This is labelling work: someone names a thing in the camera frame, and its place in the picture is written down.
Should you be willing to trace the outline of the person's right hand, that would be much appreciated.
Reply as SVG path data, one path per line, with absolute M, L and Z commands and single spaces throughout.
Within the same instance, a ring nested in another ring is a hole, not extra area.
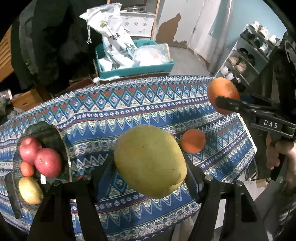
M 272 144 L 271 135 L 266 137 L 266 165 L 273 170 L 280 165 L 279 154 L 288 157 L 288 168 L 286 172 L 286 181 L 291 189 L 295 189 L 295 143 L 289 141 L 278 141 Z

